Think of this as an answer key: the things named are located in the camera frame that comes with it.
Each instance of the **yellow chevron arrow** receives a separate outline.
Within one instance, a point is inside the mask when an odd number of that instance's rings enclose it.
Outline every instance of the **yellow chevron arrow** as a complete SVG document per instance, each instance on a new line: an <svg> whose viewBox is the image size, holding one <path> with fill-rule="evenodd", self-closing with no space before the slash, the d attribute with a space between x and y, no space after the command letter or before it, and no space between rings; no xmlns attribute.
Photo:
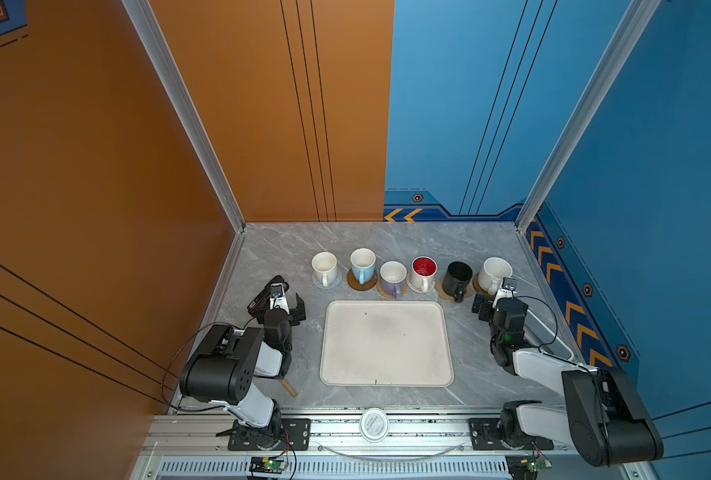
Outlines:
<svg viewBox="0 0 711 480"><path fill-rule="evenodd" d="M581 306L577 305L576 303L566 302L566 323L568 323L570 325L571 325L571 320L569 320L569 316L571 315L572 310L575 312L580 312L583 315L585 314L585 311L583 310L583 308Z"/></svg>
<svg viewBox="0 0 711 480"><path fill-rule="evenodd" d="M601 362L606 363L609 366L613 366L611 364L611 360L601 355L599 352L596 352L595 350L591 349L591 366L595 366L596 360L600 360Z"/></svg>
<svg viewBox="0 0 711 480"><path fill-rule="evenodd" d="M534 237L535 236L545 236L542 232L533 231L531 232L531 249L534 250Z"/></svg>
<svg viewBox="0 0 711 480"><path fill-rule="evenodd" d="M585 325L582 325L581 323L577 324L577 346L580 347L580 350L582 350L582 334L590 335L592 336L595 340L598 340L598 334L589 328L587 328Z"/></svg>
<svg viewBox="0 0 711 480"><path fill-rule="evenodd" d="M414 219L413 219L412 217L415 216L415 215L417 215L417 214L418 214L419 212L421 212L421 211L422 211L422 208L418 208L417 210L414 210L414 211L411 212L409 215L404 216L404 220L406 220L407 222L413 222Z"/></svg>
<svg viewBox="0 0 711 480"><path fill-rule="evenodd" d="M537 251L540 253L537 256L537 262L540 264L540 266L542 266L542 254L552 254L553 253L553 251L547 246L540 246L539 248L537 248Z"/></svg>
<svg viewBox="0 0 711 480"><path fill-rule="evenodd" d="M545 272L545 276L547 277L548 283L550 283L550 273L553 270L558 270L559 272L563 272L561 265L551 264L550 262L547 262L547 272Z"/></svg>
<svg viewBox="0 0 711 480"><path fill-rule="evenodd" d="M395 220L393 220L393 215L398 214L401 210L403 210L403 209L402 209L402 208L396 208L395 210L393 210L392 212L390 212L390 213L388 214L388 216L385 217L385 220L388 220L388 221L391 222L391 223L395 223Z"/></svg>

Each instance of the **blue mug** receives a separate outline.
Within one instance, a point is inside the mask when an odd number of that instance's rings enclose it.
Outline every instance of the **blue mug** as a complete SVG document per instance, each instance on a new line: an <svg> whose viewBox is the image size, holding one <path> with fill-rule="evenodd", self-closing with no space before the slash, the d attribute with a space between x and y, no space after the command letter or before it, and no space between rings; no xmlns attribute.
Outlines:
<svg viewBox="0 0 711 480"><path fill-rule="evenodd" d="M399 262L385 262L379 269L379 284L382 291L400 298L406 285L406 267Z"/></svg>
<svg viewBox="0 0 711 480"><path fill-rule="evenodd" d="M350 264L352 264L353 276L358 283L363 285L374 276L374 263L377 257L368 248L359 248L350 254Z"/></svg>

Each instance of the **black mug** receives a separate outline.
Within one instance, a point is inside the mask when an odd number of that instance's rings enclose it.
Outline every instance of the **black mug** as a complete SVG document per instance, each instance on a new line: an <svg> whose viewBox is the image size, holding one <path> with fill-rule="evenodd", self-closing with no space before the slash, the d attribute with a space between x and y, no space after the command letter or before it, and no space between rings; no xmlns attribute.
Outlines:
<svg viewBox="0 0 711 480"><path fill-rule="evenodd" d="M441 288L447 295L454 298L455 302L459 303L465 299L467 284L470 283L471 278L473 278L473 269L468 264L451 262L446 269Z"/></svg>

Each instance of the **marble surface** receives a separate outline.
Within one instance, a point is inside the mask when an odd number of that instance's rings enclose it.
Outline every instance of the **marble surface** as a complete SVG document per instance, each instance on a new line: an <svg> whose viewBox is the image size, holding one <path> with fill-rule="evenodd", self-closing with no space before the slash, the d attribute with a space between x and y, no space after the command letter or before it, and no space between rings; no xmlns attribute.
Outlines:
<svg viewBox="0 0 711 480"><path fill-rule="evenodd" d="M274 275L290 284L305 301L307 320L293 327L293 360L286 380L298 392L293 398L277 380L254 379L267 396L282 407L322 406L476 406L501 408L511 400L542 400L547 405L563 405L563 398L531 380L505 372L489 352L488 325L471 313L472 297L462 303L441 300L435 290L420 294L411 290L405 300L439 302L444 309L454 382L444 388L341 387L327 386L320 377L321 350L326 307L333 300L386 300L372 289L352 290L342 281L336 288L323 290L311 281L310 261L322 251L337 256L343 275L350 269L350 254L360 247L373 250L377 270L389 260L410 268L417 256L430 256L438 264L437 278L454 260L466 262L477 273L490 256L500 256L513 266L518 295L543 299L533 270L518 243L513 224L481 223L321 223L249 224L238 263L230 279L219 321L241 327L250 318L246 305ZM524 299L541 318L551 313L541 303ZM200 405L185 398L183 406Z"/></svg>

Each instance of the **rectangular tray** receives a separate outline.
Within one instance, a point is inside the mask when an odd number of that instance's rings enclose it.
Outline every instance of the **rectangular tray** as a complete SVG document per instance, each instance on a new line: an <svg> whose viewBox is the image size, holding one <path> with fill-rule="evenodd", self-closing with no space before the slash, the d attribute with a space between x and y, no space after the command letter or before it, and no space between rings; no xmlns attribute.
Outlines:
<svg viewBox="0 0 711 480"><path fill-rule="evenodd" d="M333 386L434 386L454 381L436 302L337 300L326 308L321 381Z"/></svg>

